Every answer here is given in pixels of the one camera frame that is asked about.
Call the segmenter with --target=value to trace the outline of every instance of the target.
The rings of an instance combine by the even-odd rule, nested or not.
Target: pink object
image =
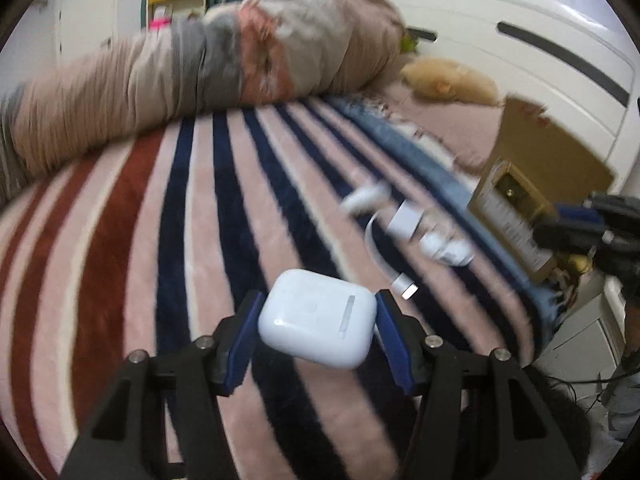
[[[149,23],[149,30],[160,30],[171,25],[171,18],[158,18]]]

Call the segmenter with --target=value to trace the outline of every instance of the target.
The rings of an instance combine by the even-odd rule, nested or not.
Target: navy blue stripe
[[[287,126],[299,140],[300,144],[304,147],[309,157],[315,162],[322,173],[324,173],[324,176],[329,181],[329,184],[334,188],[334,191],[342,198],[352,192],[353,187],[326,160],[319,148],[311,139],[309,139],[299,124],[289,115],[286,108],[278,105],[276,106],[276,110],[287,123]],[[369,222],[369,218],[370,217],[365,216],[356,220],[363,231]],[[422,291],[419,295],[414,294],[415,299],[412,298],[412,303],[424,316],[424,319],[429,326],[457,348],[460,348],[461,350],[469,349],[470,347],[468,342],[450,320],[444,309],[438,304],[438,301],[429,290],[429,287],[420,278],[419,273],[416,272],[416,270],[406,260],[401,251],[396,248],[393,240],[391,240],[391,238],[389,238],[384,232],[380,231],[377,236],[376,243],[378,245],[378,249],[381,251],[381,254],[385,257],[388,263],[398,272],[404,272],[411,277],[411,279],[414,280],[414,283]]]
[[[226,114],[214,115],[213,144],[220,245],[234,303],[240,305],[249,290],[266,292],[267,285],[244,209]],[[259,341],[252,360],[252,375],[276,441],[296,477],[347,480],[344,465],[322,432],[293,359]]]
[[[361,164],[367,171],[369,171],[375,178],[379,180],[385,180],[386,177],[382,170],[380,170],[375,163],[369,160],[350,140],[348,140],[338,128],[336,128],[333,124],[327,121],[321,114],[318,113],[314,108],[312,108],[308,102],[305,103],[306,110],[317,120],[322,126],[327,129],[327,131],[331,132],[331,134],[338,140],[338,142],[343,145],[344,149],[347,150],[351,156],[353,156],[359,164]],[[391,186],[391,193],[394,199],[398,202],[403,202],[406,200],[406,196],[392,183],[389,182]],[[381,247],[380,250],[384,250],[382,247],[383,240],[380,240]],[[460,280],[460,282],[466,288],[466,291],[475,296],[476,300],[484,310],[487,312],[491,320],[498,327],[498,330],[502,333],[504,337],[505,344],[507,348],[511,351],[511,353],[518,358],[520,354],[520,348],[518,345],[518,337],[513,330],[513,326],[504,315],[504,312],[500,308],[495,298],[491,295],[491,293],[486,290],[486,287],[482,284],[482,282],[478,279],[478,277],[468,268],[468,267],[452,267],[453,273]],[[446,323],[444,320],[439,320],[439,323],[446,327]],[[441,333],[442,337],[448,337],[446,334]],[[450,341],[451,344],[457,346],[454,341]]]
[[[158,240],[156,345],[158,355],[175,352],[191,341],[184,281],[184,211],[193,145],[194,119],[184,119],[164,194]]]
[[[302,264],[308,270],[344,279],[329,249],[318,235],[298,190],[289,180],[267,140],[255,111],[245,110],[244,119],[251,131],[260,164],[287,222]],[[405,397],[402,390],[395,386],[385,355],[377,341],[372,344],[369,355],[356,373],[376,413],[385,425],[386,433],[398,458],[402,459],[409,446],[417,412],[412,400]]]
[[[493,248],[488,243],[486,243],[486,241],[481,236],[478,235],[478,232],[476,232],[476,230],[473,228],[470,221],[444,196],[438,186],[431,183],[428,178],[420,174],[418,171],[415,171],[414,168],[411,167],[411,165],[403,160],[402,157],[396,155],[393,150],[390,150],[387,146],[380,143],[376,136],[369,131],[369,128],[363,121],[359,121],[356,117],[351,117],[350,115],[345,114],[330,100],[325,101],[325,103],[328,104],[336,112],[338,112],[341,117],[354,124],[354,126],[356,126],[373,144],[375,144],[377,148],[386,153],[386,155],[389,156],[391,160],[394,161],[400,168],[414,177],[414,179],[417,180],[418,183],[420,183],[424,187],[424,189],[427,190],[434,197],[434,199],[437,200],[440,206],[456,220],[457,224],[460,225],[460,227],[462,227],[469,234],[475,244],[482,250],[489,261],[491,261],[498,273],[513,287],[513,290],[520,298],[520,301],[527,311],[527,315],[529,316],[529,320],[531,323],[535,353],[536,355],[540,354],[540,351],[542,350],[542,320],[540,319],[538,308],[533,303],[533,300],[531,299],[529,294],[527,294],[527,292],[523,290],[522,286],[520,285],[520,281],[504,265],[504,262],[500,259],[500,256],[498,256]]]

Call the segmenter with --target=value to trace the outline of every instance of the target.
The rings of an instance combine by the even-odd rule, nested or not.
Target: striped blanket
[[[87,156],[0,219],[0,410],[34,468],[57,477],[126,354],[211,333],[284,270],[387,288],[364,245],[369,218],[338,209],[381,178],[395,204],[441,211],[476,250],[470,266],[444,267],[375,229],[385,259],[419,286],[398,298],[404,313],[458,348],[506,347],[529,363],[552,331],[551,292],[469,215],[468,191],[389,124],[340,99],[184,119]],[[243,479],[388,480],[416,416],[376,341],[353,371],[259,344],[220,407]]]

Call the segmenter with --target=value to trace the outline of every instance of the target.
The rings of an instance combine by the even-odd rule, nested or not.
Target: orange fabric patch
[[[255,4],[239,11],[241,40],[242,105],[263,105],[294,98],[294,86],[284,47],[275,31],[278,23]]]

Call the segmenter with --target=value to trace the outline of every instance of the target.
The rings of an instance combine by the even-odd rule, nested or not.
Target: blue device part
[[[556,204],[556,211],[563,220],[574,220],[578,222],[588,222],[591,224],[604,225],[604,218],[595,209],[570,204]]]
[[[265,299],[263,293],[256,292],[249,299],[250,303],[244,304],[243,302],[238,313],[234,316],[234,321],[238,319],[241,324],[237,328],[236,338],[228,349],[226,377],[222,384],[225,395],[231,395],[244,380],[249,361],[254,354],[255,344],[258,341],[258,317]]]
[[[404,338],[402,338],[398,324],[391,313],[393,307],[396,309],[398,307],[395,305],[387,306],[385,298],[380,292],[376,294],[376,304],[378,306],[376,325],[394,382],[402,388],[405,394],[412,395],[417,385],[411,373],[411,355]]]

